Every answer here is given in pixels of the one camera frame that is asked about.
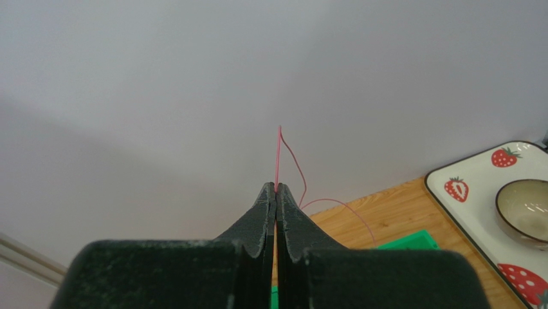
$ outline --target pink wire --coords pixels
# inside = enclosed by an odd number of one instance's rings
[[[304,174],[303,174],[302,170],[300,169],[300,166],[297,162],[297,158],[295,157],[295,154],[293,153],[293,150],[291,150],[288,143],[286,143],[286,140],[284,140],[284,135],[282,134],[282,126],[278,126],[278,149],[277,149],[277,153],[276,153],[276,175],[275,175],[275,179],[274,179],[274,192],[278,192],[278,174],[279,174],[279,168],[280,168],[280,141],[282,141],[284,143],[284,145],[289,150],[289,153],[291,153],[291,156],[293,157],[293,161],[295,161],[295,165],[297,166],[298,172],[300,173],[300,176],[302,178],[302,182],[304,183],[304,192],[302,193],[302,196],[300,197],[300,201],[298,203],[299,208],[305,209],[305,207],[307,207],[308,205],[310,205],[312,203],[316,203],[317,201],[334,201],[336,203],[342,204],[346,208],[348,208],[353,214],[355,214],[361,220],[361,222],[367,227],[367,230],[369,231],[369,234],[371,235],[371,239],[373,240],[373,244],[374,244],[375,247],[377,247],[377,241],[375,239],[375,235],[373,235],[373,231],[371,231],[371,228],[369,227],[367,222],[365,222],[365,220],[354,209],[350,208],[350,206],[348,206],[346,203],[343,203],[342,201],[334,200],[332,198],[320,198],[318,200],[313,200],[313,201],[307,203],[303,207],[300,206],[302,204],[302,200],[304,199],[304,196],[306,194],[306,189],[307,189],[306,179],[304,178]]]
[[[282,142],[284,143],[284,145],[287,147],[287,149],[289,150],[289,153],[291,153],[291,156],[293,157],[293,161],[295,161],[295,165],[297,166],[297,169],[298,169],[298,172],[300,173],[300,176],[302,178],[302,182],[304,183],[304,191],[300,197],[300,201],[298,203],[298,206],[300,208],[300,204],[302,204],[302,200],[304,199],[304,195],[306,194],[306,179],[304,179],[304,174],[302,173],[302,170],[300,169],[300,166],[297,162],[297,158],[295,157],[295,154],[293,153],[293,150],[291,150],[290,146],[288,145],[288,143],[286,143],[286,140],[284,140],[284,135],[282,134],[282,131],[281,131],[281,128],[280,127],[280,136],[282,137]]]
[[[312,204],[312,203],[316,203],[317,201],[334,201],[336,203],[339,203],[339,204],[342,204],[344,205],[344,207],[348,208],[353,214],[355,214],[360,220],[361,222],[363,222],[363,224],[367,227],[367,229],[369,230],[369,234],[371,235],[371,239],[373,239],[373,244],[375,246],[375,248],[377,247],[377,240],[375,239],[375,235],[373,235],[373,231],[371,231],[371,228],[369,227],[369,224],[367,224],[367,222],[365,222],[365,220],[352,208],[350,208],[350,206],[348,206],[346,203],[343,203],[342,201],[338,201],[338,200],[334,200],[332,198],[320,198],[320,199],[317,199],[317,200],[313,200],[309,203],[307,203],[306,205],[304,205],[301,209],[305,209],[308,205]]]
[[[280,141],[281,140],[282,140],[282,126],[278,126],[278,149],[276,150],[276,174],[274,175],[274,192],[275,193],[278,193],[278,174],[280,173]]]

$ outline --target strawberry print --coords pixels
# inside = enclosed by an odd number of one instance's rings
[[[468,185],[464,182],[464,179],[459,179],[459,177],[449,179],[445,183],[445,191],[455,200],[464,203],[468,197]]]
[[[510,147],[500,148],[491,155],[491,163],[496,167],[509,167],[518,162],[521,155],[510,150]]]
[[[523,267],[510,264],[497,266],[530,304],[535,304],[538,309],[548,309],[548,283],[544,279]]]

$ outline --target wooden surface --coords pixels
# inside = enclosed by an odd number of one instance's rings
[[[425,229],[442,249],[456,251],[466,257],[478,273],[493,308],[525,308],[430,196],[425,188],[424,178],[360,198],[350,202],[349,206],[369,224],[378,245]],[[311,218],[328,235],[346,247],[373,247],[367,228],[342,205],[314,214]],[[278,284],[276,271],[273,272],[272,283]]]

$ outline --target gray wall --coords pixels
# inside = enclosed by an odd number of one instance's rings
[[[1,232],[65,265],[100,238],[214,237],[273,180],[278,124],[307,200],[540,138],[547,12],[545,0],[5,0]]]
[[[48,308],[56,292],[57,287],[0,261],[0,308]]]

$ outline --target green object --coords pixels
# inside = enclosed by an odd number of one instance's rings
[[[404,238],[394,240],[391,243],[379,247],[383,250],[440,250],[437,243],[426,230],[420,230]]]
[[[270,297],[270,309],[278,309],[278,287],[272,287],[272,296]]]

